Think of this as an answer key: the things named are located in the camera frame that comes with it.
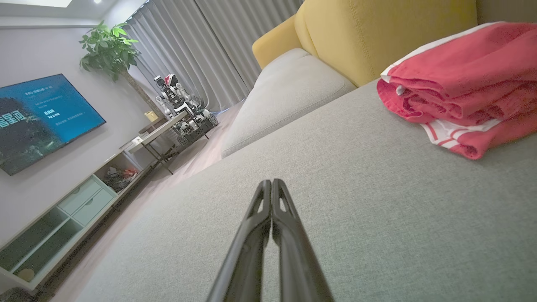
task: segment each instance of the table leg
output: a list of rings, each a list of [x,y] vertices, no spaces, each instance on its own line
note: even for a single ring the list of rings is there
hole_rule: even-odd
[[[155,151],[155,153],[161,157],[161,160],[165,161],[165,162],[168,162],[168,159],[166,159],[164,156],[162,156],[151,144],[148,144],[147,145],[149,148],[153,149],[153,151]]]
[[[154,158],[155,158],[161,165],[163,165],[163,166],[166,168],[166,170],[168,170],[168,172],[169,172],[171,175],[173,175],[173,172],[170,170],[170,168],[169,168],[168,166],[166,166],[166,164],[164,164],[164,162],[163,162],[162,159],[161,159],[162,156],[161,156],[158,152],[157,152],[157,154],[159,155],[160,158],[157,157],[155,154],[153,154],[153,152],[151,152],[151,150],[147,147],[147,145],[145,145],[144,143],[142,143],[142,146],[144,146],[144,148],[145,148],[149,153],[151,153],[151,155],[152,155],[152,156],[153,156],[153,157],[154,157]]]

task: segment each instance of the sofa seat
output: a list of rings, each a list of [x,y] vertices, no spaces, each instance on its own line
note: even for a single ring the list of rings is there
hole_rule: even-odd
[[[162,192],[78,302],[205,301],[273,178],[336,301],[537,301],[536,149],[534,134],[465,159],[386,110],[373,82]],[[264,258],[263,301],[279,301],[272,239]]]
[[[354,89],[349,80],[318,58],[303,49],[292,49],[259,75],[224,141],[222,157]]]

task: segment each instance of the tv screen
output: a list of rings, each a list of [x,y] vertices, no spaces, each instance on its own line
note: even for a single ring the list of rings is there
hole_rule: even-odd
[[[0,88],[0,167],[14,175],[104,123],[62,74]]]

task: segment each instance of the folded red cloth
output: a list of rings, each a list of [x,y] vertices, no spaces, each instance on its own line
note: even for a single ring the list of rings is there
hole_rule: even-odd
[[[390,111],[469,159],[537,131],[537,25],[492,23],[424,45],[377,84]]]

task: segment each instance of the plant stem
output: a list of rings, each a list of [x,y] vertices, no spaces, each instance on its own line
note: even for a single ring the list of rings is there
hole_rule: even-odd
[[[153,102],[153,100],[147,95],[147,93],[138,85],[137,81],[129,74],[127,70],[121,72],[121,75],[129,82],[129,84],[138,92],[140,97],[149,105],[159,118],[164,118],[164,114],[161,109]]]

